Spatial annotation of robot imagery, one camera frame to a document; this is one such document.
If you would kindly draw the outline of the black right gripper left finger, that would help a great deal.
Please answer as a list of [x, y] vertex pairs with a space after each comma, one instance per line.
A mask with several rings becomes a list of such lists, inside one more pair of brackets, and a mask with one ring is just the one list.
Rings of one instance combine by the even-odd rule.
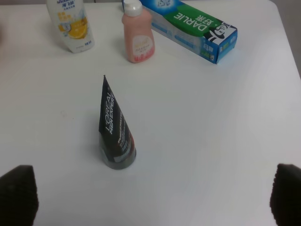
[[39, 208], [32, 165], [19, 165], [0, 177], [0, 224], [32, 226]]

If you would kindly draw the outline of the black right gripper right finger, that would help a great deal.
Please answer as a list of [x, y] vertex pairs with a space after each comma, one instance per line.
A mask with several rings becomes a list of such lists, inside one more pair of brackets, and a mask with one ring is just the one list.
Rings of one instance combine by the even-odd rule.
[[301, 169], [293, 164], [277, 165], [270, 208], [278, 226], [301, 224]]

